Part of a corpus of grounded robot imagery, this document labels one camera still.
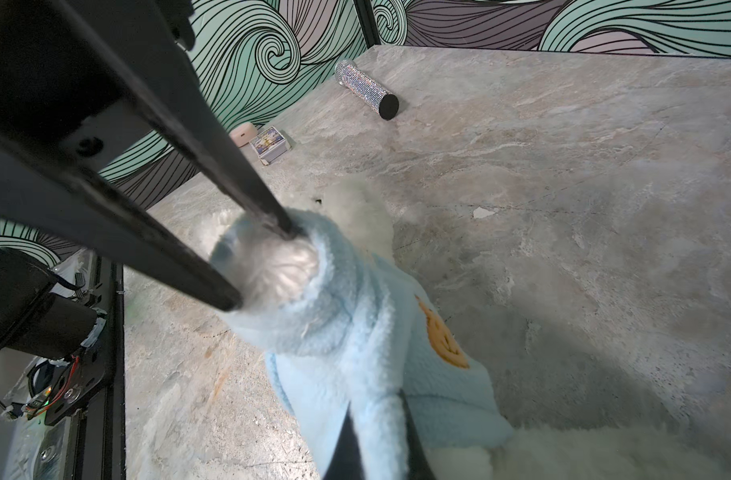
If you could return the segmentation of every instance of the white fluffy fur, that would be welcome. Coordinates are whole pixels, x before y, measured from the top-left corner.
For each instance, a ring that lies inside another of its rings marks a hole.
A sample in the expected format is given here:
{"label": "white fluffy fur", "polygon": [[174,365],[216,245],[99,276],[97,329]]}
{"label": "white fluffy fur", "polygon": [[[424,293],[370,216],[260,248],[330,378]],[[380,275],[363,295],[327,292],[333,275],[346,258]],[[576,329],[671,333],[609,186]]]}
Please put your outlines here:
{"label": "white fluffy fur", "polygon": [[[366,183],[347,179],[322,193],[323,214],[360,250],[392,259],[392,223]],[[284,242],[263,231],[235,246],[230,281],[249,305],[278,304],[298,297],[317,272],[309,241]],[[717,462],[654,428],[560,431],[519,428],[503,447],[429,449],[437,480],[729,480]]]}

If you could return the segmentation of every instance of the orange smiley face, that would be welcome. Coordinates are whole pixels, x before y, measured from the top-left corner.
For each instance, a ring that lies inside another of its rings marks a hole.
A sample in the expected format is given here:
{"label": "orange smiley face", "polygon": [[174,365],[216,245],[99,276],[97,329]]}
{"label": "orange smiley face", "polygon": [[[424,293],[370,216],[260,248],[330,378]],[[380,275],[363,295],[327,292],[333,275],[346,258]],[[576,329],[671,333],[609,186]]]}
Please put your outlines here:
{"label": "orange smiley face", "polygon": [[457,366],[460,369],[468,369],[469,362],[464,356],[464,352],[461,351],[461,347],[454,339],[451,331],[443,322],[440,316],[429,310],[427,305],[424,304],[418,297],[418,306],[421,311],[427,316],[427,334],[429,335],[429,344],[432,349],[442,358],[453,366]]}

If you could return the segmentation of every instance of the glittery microphone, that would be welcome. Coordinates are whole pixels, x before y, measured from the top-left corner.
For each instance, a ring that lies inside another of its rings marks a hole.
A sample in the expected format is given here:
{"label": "glittery microphone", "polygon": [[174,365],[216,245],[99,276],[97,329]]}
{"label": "glittery microphone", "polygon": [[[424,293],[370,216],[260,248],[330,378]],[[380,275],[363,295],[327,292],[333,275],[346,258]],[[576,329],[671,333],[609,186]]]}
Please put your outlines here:
{"label": "glittery microphone", "polygon": [[381,118],[391,120],[397,115],[400,106],[398,98],[358,70],[352,60],[341,60],[336,64],[336,80],[342,87],[349,88],[362,98]]}

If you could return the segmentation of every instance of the blue plush garment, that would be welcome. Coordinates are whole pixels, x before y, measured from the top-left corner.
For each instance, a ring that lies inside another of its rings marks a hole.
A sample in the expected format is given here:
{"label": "blue plush garment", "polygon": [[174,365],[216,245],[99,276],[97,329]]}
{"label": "blue plush garment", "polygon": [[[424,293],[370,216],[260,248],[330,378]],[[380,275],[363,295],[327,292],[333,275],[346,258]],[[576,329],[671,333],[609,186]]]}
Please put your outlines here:
{"label": "blue plush garment", "polygon": [[[400,389],[425,448],[504,443],[512,428],[497,410],[487,371],[458,349],[418,283],[378,256],[363,260],[325,217],[290,214],[320,257],[302,298],[272,311],[220,315],[267,351],[270,381],[299,421],[320,475],[349,406],[366,478],[405,477]],[[231,229],[248,227],[238,220]],[[214,249],[217,270],[229,264],[224,242],[233,238],[226,234]]]}

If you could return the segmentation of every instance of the wall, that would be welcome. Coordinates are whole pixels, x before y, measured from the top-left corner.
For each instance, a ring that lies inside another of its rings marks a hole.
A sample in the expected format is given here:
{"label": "wall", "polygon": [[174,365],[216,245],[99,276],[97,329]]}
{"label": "wall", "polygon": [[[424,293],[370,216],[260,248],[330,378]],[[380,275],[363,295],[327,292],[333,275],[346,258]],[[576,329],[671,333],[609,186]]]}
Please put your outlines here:
{"label": "wall", "polygon": [[[352,0],[194,0],[200,88],[229,130],[264,124],[333,74],[339,58],[366,50]],[[198,172],[157,133],[140,139],[100,173],[147,209]],[[0,219],[0,246],[53,266],[78,248]]]}
{"label": "wall", "polygon": [[731,0],[372,0],[382,42],[731,57]]}

